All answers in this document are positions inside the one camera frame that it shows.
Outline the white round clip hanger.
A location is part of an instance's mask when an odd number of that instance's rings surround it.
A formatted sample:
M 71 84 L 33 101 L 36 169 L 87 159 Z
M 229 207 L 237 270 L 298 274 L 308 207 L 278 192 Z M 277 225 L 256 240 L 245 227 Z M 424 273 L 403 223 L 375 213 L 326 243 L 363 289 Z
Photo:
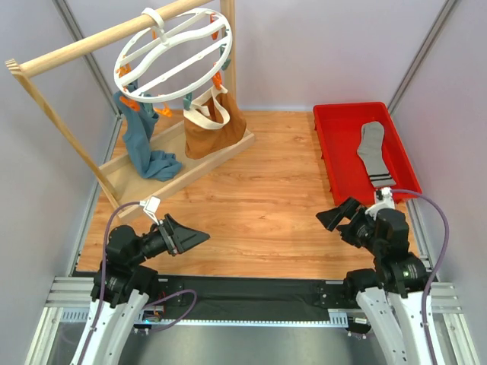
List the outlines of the white round clip hanger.
M 144 103 L 181 99 L 188 110 L 202 87 L 225 91 L 222 72 L 231 62 L 233 34 L 223 14 L 195 8 L 165 27 L 153 8 L 142 13 L 154 24 L 136 33 L 115 61 L 116 101 L 139 111 Z

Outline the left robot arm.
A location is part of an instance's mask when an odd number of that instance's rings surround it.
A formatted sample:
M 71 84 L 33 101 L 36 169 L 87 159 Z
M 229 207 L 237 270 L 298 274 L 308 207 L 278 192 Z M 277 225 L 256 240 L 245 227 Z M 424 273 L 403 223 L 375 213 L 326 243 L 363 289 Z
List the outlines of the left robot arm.
M 196 295 L 179 287 L 171 294 L 163 288 L 158 272 L 145 261 L 161 253 L 180 255 L 210 236 L 185 227 L 169 214 L 150 230 L 137 235 L 129 225 L 112 229 L 105 236 L 103 258 L 94 277 L 88 319 L 73 364 L 116 364 L 136 319 L 144 309 L 179 302 Z

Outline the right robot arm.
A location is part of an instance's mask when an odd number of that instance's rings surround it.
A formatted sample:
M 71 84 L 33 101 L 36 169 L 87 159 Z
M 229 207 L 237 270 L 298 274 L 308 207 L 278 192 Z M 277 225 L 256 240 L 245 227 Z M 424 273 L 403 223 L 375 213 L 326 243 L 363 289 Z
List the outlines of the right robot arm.
M 364 248 L 374 268 L 345 276 L 345 298 L 362 309 L 388 364 L 443 364 L 433 320 L 434 272 L 409 250 L 409 225 L 389 189 L 376 193 L 367 208 L 355 198 L 316 215 L 342 241 Z

